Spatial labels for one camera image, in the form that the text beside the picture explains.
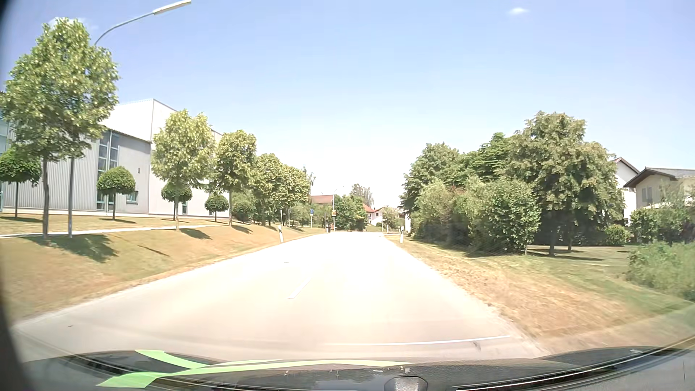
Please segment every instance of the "cloud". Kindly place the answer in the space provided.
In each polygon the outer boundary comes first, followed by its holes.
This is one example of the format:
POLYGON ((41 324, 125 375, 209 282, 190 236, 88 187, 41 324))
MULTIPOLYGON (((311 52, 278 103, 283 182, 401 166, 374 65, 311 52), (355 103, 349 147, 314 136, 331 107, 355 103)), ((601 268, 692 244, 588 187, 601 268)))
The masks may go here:
MULTIPOLYGON (((56 26, 56 23, 58 23, 58 19, 60 19, 60 18, 59 18, 59 17, 55 17, 55 18, 51 19, 51 21, 48 22, 48 25, 49 25, 50 27, 55 27, 55 26, 56 26)), ((87 18, 85 18, 85 17, 77 17, 77 18, 74 18, 74 19, 71 19, 71 20, 76 20, 76 19, 77 19, 78 22, 84 24, 85 29, 87 29, 87 31, 89 31, 89 32, 93 32, 94 30, 96 30, 96 29, 99 28, 99 26, 97 26, 96 24, 91 24, 91 23, 89 22, 89 20, 87 20, 87 18)))
POLYGON ((509 12, 507 12, 507 13, 510 15, 521 15, 521 14, 525 14, 527 12, 528 12, 528 10, 526 8, 515 7, 515 8, 512 8, 511 10, 509 10, 509 12))

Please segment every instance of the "lawn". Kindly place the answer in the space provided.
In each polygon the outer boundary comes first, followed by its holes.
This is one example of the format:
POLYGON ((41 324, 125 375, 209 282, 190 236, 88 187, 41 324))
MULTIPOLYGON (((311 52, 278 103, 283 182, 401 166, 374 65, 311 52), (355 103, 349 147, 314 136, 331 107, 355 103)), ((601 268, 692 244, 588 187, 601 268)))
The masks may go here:
MULTIPOLYGON (((286 241, 323 232, 283 231, 286 241)), ((3 299, 16 321, 278 242, 276 229, 244 224, 0 239, 3 299)))
POLYGON ((630 247, 575 247, 549 257, 487 255, 387 237, 497 308, 551 351, 668 344, 695 334, 695 306, 624 279, 630 247))
POLYGON ((366 228, 367 229, 365 230, 365 232, 381 232, 382 231, 381 227, 375 227, 374 225, 371 225, 371 224, 367 224, 366 228))
MULTIPOLYGON (((18 219, 15 220, 15 215, 13 213, 0 213, 0 234, 41 232, 41 219, 42 215, 40 214, 20 214, 18 219)), ((182 226, 215 224, 213 218, 186 218, 185 216, 180 216, 179 222, 182 226)), ((222 220, 219 218, 217 224, 222 225, 226 223, 226 219, 222 220)), ((171 217, 116 217, 115 220, 111 220, 111 215, 72 217, 72 229, 75 231, 135 227, 167 227, 171 225, 174 225, 174 221, 171 217)), ((67 215, 50 215, 49 231, 67 231, 67 215)))

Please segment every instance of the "windshield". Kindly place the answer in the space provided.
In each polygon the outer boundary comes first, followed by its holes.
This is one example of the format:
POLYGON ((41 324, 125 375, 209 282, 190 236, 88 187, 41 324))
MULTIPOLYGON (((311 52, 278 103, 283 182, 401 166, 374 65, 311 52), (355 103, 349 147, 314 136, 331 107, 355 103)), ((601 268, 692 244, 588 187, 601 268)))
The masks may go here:
POLYGON ((386 382, 695 335, 694 4, 166 3, 5 9, 20 362, 386 382))

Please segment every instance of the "car hood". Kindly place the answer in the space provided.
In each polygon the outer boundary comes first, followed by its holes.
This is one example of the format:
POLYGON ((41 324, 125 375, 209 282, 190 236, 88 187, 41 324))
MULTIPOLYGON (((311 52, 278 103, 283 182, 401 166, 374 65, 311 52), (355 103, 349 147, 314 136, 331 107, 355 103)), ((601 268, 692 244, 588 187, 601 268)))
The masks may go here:
POLYGON ((135 350, 36 360, 25 362, 24 368, 36 390, 464 391, 509 385, 520 379, 533 383, 547 382, 558 376, 560 380, 568 380, 581 374, 605 374, 619 369, 621 362, 635 364, 635 360, 649 361, 679 351, 682 349, 627 346, 534 359, 350 358, 225 362, 167 351, 135 350))

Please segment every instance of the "red roof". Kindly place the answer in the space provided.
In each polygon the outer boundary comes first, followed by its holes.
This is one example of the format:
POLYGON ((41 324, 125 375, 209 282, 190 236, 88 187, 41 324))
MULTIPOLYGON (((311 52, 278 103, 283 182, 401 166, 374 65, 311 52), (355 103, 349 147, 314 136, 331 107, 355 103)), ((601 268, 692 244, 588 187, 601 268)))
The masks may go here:
POLYGON ((312 195, 311 202, 313 204, 330 204, 333 203, 333 194, 327 195, 312 195))

